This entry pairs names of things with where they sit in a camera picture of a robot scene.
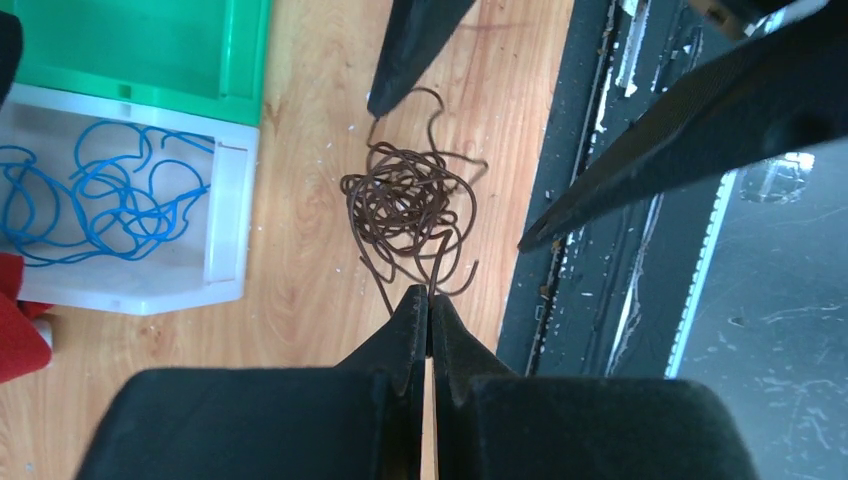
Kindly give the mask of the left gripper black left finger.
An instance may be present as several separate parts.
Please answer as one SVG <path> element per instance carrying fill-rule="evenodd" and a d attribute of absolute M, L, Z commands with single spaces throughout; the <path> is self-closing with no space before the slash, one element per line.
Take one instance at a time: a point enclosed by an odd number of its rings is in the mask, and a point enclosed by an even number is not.
<path fill-rule="evenodd" d="M 428 296 L 333 367 L 158 368 L 131 377 L 81 479 L 416 479 Z"/>

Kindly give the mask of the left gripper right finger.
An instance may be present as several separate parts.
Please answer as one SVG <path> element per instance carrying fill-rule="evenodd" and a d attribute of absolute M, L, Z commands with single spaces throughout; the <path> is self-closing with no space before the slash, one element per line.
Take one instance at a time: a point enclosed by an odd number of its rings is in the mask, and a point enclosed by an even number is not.
<path fill-rule="evenodd" d="M 659 378 L 523 377 L 430 302 L 440 479 L 754 479 L 728 409 Z"/>

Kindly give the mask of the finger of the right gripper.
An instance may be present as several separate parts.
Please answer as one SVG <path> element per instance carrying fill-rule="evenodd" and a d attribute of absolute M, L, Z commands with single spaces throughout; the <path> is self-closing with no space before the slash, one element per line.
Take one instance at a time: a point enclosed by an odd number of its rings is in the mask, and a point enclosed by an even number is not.
<path fill-rule="evenodd" d="M 525 232 L 527 253 L 606 213 L 847 134 L 847 5 L 683 75 Z"/>
<path fill-rule="evenodd" d="M 416 87 L 457 30 L 473 0 L 394 0 L 367 110 L 379 119 Z"/>

